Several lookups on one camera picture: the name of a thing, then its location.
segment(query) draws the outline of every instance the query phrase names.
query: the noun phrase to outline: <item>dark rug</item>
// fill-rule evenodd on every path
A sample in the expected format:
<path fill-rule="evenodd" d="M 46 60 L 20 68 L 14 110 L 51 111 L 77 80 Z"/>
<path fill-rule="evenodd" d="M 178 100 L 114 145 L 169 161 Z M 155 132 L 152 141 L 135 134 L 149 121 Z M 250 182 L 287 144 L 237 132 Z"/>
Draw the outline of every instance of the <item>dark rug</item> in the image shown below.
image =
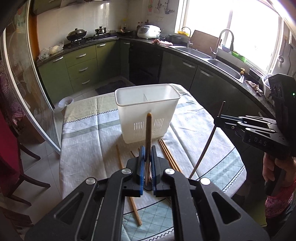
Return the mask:
<path fill-rule="evenodd" d="M 123 82 L 122 80 L 118 80 L 115 82 L 111 82 L 107 85 L 101 86 L 99 88 L 96 89 L 96 92 L 99 95 L 103 95 L 103 94 L 108 94 L 108 93 L 112 93 L 115 90 L 119 89 L 119 88 L 123 88 L 123 87 L 127 87 L 126 83 Z"/>

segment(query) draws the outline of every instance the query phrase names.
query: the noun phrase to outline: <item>container rim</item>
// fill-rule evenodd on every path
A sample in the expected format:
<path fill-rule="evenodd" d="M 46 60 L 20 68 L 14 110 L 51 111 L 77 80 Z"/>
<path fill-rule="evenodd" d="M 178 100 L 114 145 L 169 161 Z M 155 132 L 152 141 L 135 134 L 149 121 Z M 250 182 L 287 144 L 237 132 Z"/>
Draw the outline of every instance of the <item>container rim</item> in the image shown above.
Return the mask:
<path fill-rule="evenodd" d="M 135 87 L 143 87 L 143 86 L 155 86 L 155 85 L 137 85 L 137 86 L 129 86 L 129 87 L 124 87 L 124 88 L 119 88 L 117 90 L 115 90 L 114 92 L 114 96 L 115 96 L 115 102 L 116 105 L 119 107 L 125 107 L 125 106 L 133 106 L 133 105 L 138 105 L 138 104 L 148 104 L 148 103 L 157 103 L 157 102 L 163 102 L 163 101 L 168 101 L 168 100 L 178 100 L 180 99 L 181 95 L 179 94 L 179 92 L 174 88 L 174 86 L 170 85 L 170 84 L 157 84 L 157 85 L 169 85 L 171 88 L 173 88 L 173 90 L 179 95 L 179 97 L 177 98 L 172 98 L 172 99 L 165 99 L 165 100 L 156 100 L 156 101 L 146 101 L 146 102 L 139 102 L 139 103 L 135 103 L 135 104 L 119 104 L 117 101 L 117 91 L 120 89 L 126 89 L 126 88 L 135 88 Z"/>

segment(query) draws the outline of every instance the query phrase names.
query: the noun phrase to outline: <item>faucet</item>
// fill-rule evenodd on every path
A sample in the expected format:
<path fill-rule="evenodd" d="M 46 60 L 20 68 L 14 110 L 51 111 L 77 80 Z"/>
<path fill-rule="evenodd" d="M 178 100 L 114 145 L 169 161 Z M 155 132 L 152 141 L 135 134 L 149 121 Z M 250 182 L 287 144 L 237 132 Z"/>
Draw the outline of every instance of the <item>faucet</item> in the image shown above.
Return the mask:
<path fill-rule="evenodd" d="M 210 47 L 210 49 L 211 49 L 211 51 L 212 51 L 212 53 L 213 53 L 213 57 L 212 57 L 213 59 L 216 59 L 216 56 L 217 56 L 217 53 L 218 53 L 218 47 L 219 47 L 219 45 L 220 45 L 220 41 L 221 41 L 222 33 L 227 32 L 227 31 L 230 32 L 231 35 L 232 35 L 232 40 L 231 40 L 231 45 L 230 45 L 230 51 L 233 51 L 233 41 L 234 41 L 233 32 L 231 32 L 231 30 L 228 29 L 228 28 L 223 29 L 223 30 L 221 31 L 221 33 L 220 33 L 219 38 L 218 38 L 218 41 L 217 41 L 217 44 L 216 44 L 216 48 L 215 48 L 215 50 L 213 51 L 212 48 Z"/>
<path fill-rule="evenodd" d="M 189 34 L 189 40 L 188 40 L 188 42 L 187 42 L 186 48 L 189 48 L 189 46 L 192 44 L 192 43 L 190 43 L 190 39 L 191 39 L 191 29 L 190 29 L 190 28 L 188 28 L 188 29 L 190 30 L 190 34 Z"/>

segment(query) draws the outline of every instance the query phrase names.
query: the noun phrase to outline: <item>glass panel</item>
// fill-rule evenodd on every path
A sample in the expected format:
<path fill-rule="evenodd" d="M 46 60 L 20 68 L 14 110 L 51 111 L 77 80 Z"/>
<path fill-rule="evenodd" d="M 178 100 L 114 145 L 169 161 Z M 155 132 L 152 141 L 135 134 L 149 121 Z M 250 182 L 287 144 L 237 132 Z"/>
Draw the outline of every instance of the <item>glass panel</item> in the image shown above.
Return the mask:
<path fill-rule="evenodd" d="M 234 50 L 263 71 L 267 70 L 273 54 L 279 27 L 278 14 L 258 0 L 236 0 L 230 30 L 234 35 Z M 231 43 L 228 35 L 226 46 Z"/>
<path fill-rule="evenodd" d="M 26 34 L 26 2 L 6 27 L 6 47 L 9 64 L 18 89 L 38 124 L 59 147 L 54 114 L 49 108 L 35 77 L 30 60 Z"/>
<path fill-rule="evenodd" d="M 191 0 L 183 26 L 215 37 L 227 27 L 232 0 Z"/>

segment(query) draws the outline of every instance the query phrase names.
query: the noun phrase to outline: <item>wooden cutting board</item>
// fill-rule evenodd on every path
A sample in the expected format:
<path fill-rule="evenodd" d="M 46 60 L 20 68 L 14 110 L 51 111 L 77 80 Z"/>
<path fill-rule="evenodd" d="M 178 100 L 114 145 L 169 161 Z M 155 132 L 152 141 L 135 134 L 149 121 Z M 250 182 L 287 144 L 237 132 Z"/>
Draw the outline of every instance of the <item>wooden cutting board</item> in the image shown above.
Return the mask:
<path fill-rule="evenodd" d="M 194 30 L 194 33 L 190 40 L 190 42 L 193 43 L 193 45 L 191 45 L 190 47 L 212 56 L 210 47 L 214 51 L 217 41 L 218 38 L 215 36 Z"/>

